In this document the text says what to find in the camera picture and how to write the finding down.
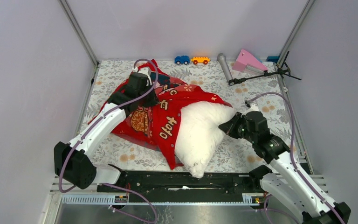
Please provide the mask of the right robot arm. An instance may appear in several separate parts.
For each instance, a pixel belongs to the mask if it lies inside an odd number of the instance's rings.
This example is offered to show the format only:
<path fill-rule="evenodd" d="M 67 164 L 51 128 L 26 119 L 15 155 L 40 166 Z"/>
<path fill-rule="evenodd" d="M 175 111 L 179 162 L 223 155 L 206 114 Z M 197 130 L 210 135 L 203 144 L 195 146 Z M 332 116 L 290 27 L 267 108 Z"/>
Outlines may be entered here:
<path fill-rule="evenodd" d="M 249 172 L 251 190 L 270 193 L 302 224 L 348 223 L 349 206 L 344 202 L 337 203 L 315 183 L 293 159 L 288 145 L 270 132 L 261 112 L 238 112 L 219 125 L 219 129 L 232 138 L 250 142 L 256 154 L 281 175 L 279 178 L 267 166 L 261 165 Z"/>

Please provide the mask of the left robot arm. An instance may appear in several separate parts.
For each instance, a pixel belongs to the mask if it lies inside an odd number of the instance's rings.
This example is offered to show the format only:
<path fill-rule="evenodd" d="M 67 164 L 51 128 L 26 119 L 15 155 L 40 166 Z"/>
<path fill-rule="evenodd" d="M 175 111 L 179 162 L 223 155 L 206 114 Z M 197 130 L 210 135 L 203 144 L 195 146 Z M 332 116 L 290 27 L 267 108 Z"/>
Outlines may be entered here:
<path fill-rule="evenodd" d="M 143 68 L 132 72 L 82 132 L 68 143 L 58 142 L 55 145 L 54 165 L 60 192 L 66 193 L 75 187 L 86 189 L 94 183 L 106 184 L 115 192 L 125 188 L 126 180 L 117 168 L 95 165 L 90 159 L 111 131 L 132 112 L 158 103 L 154 90 L 157 83 L 157 71 Z"/>

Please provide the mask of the white pillow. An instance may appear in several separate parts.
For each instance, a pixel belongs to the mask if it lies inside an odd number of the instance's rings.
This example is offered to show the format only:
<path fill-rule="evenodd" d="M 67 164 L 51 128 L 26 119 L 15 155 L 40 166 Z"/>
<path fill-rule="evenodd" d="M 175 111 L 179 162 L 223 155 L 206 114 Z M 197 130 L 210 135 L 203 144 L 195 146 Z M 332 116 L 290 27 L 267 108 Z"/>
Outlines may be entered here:
<path fill-rule="evenodd" d="M 234 108 L 200 101 L 181 109 L 175 155 L 195 178 L 202 178 L 225 134 L 219 125 L 229 121 Z"/>

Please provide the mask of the red cartoon print pillowcase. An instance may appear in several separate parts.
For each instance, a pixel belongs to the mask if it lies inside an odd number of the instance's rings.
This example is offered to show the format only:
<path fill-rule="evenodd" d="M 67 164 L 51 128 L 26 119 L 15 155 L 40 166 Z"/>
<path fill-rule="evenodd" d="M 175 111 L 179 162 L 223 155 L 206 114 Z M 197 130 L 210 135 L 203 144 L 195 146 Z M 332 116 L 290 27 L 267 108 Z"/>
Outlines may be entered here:
<path fill-rule="evenodd" d="M 148 108 L 139 107 L 111 133 L 140 146 L 159 150 L 170 169 L 184 166 L 175 155 L 181 109 L 200 101 L 232 106 L 218 95 L 202 90 L 198 85 L 187 84 L 164 73 L 155 60 L 142 64 L 141 68 L 143 67 L 158 72 L 158 83 L 154 90 L 159 104 Z"/>

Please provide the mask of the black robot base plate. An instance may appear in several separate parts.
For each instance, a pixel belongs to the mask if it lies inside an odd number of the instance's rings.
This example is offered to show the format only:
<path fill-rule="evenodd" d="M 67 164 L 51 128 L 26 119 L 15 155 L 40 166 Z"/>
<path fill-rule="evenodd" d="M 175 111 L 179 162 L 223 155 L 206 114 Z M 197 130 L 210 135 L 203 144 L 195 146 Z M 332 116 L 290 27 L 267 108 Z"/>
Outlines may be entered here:
<path fill-rule="evenodd" d="M 260 180 L 272 170 L 265 165 L 249 173 L 205 173 L 200 179 L 185 172 L 129 171 L 122 170 L 116 186 L 130 189 L 135 195 L 140 193 L 146 199 L 149 196 L 190 195 L 215 196 L 246 194 L 257 197 L 264 190 Z"/>

